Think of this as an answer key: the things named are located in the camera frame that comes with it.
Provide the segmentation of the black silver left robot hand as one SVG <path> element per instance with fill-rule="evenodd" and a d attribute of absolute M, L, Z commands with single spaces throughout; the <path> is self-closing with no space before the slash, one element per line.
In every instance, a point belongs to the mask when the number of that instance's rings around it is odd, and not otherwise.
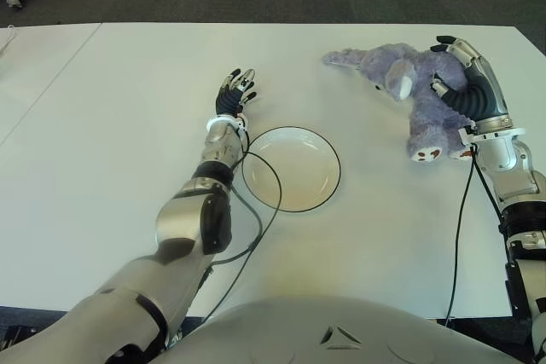
<path fill-rule="evenodd" d="M 222 82 L 215 101 L 217 115 L 236 117 L 243 107 L 257 96 L 256 91 L 249 92 L 254 86 L 255 71 L 248 69 L 242 72 L 240 68 L 231 72 Z"/>

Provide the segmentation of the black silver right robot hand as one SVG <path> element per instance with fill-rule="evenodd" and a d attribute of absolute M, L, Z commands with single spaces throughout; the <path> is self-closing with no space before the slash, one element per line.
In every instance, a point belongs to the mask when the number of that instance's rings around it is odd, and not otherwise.
<path fill-rule="evenodd" d="M 455 89 L 438 74 L 432 90 L 451 109 L 472 120 L 479 132 L 507 130 L 514 126 L 502 88 L 489 61 L 469 42 L 450 35 L 437 36 L 432 52 L 446 52 L 462 65 L 467 85 Z"/>

